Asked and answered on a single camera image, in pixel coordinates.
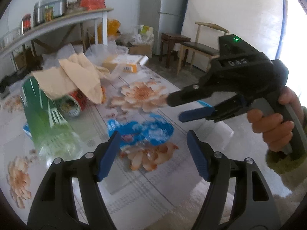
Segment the person's right hand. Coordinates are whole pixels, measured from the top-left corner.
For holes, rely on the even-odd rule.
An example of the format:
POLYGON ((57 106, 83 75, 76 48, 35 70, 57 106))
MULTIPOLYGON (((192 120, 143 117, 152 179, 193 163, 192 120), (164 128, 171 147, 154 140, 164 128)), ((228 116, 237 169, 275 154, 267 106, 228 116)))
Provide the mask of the person's right hand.
MULTIPOLYGON (((300 123, 304 124, 303 107, 294 91, 284 87, 278 101, 281 105, 291 105, 300 123)), ((261 110, 252 109, 247 113, 247 120, 252 124, 254 133, 262 134, 263 141, 271 151, 281 151, 292 139, 294 122, 284 121, 283 116, 279 113, 264 116, 261 110)))

